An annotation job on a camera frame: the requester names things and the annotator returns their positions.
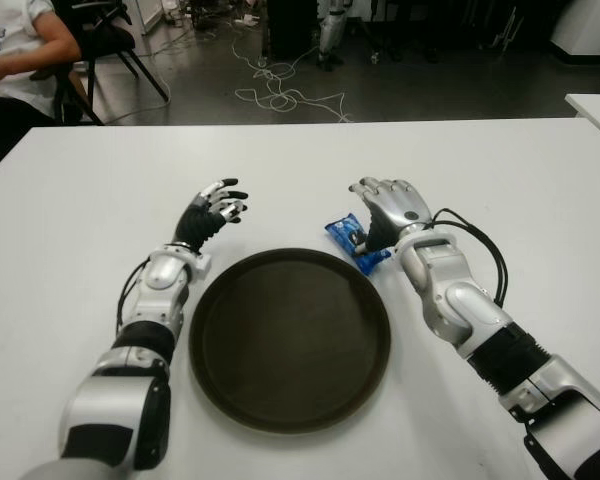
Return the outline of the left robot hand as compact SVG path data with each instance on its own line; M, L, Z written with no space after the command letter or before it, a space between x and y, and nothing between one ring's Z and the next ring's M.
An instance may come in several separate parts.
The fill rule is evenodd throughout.
M220 179L199 191L182 213L173 241L198 254L225 225L240 223L249 195L233 190L238 183L237 178Z

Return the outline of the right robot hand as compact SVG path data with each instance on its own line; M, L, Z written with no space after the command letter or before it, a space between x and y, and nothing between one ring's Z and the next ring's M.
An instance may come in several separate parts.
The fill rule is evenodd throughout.
M370 226L357 255L395 246L410 233L423 230L432 215L419 192L405 180L377 180L363 177L349 186L370 213Z

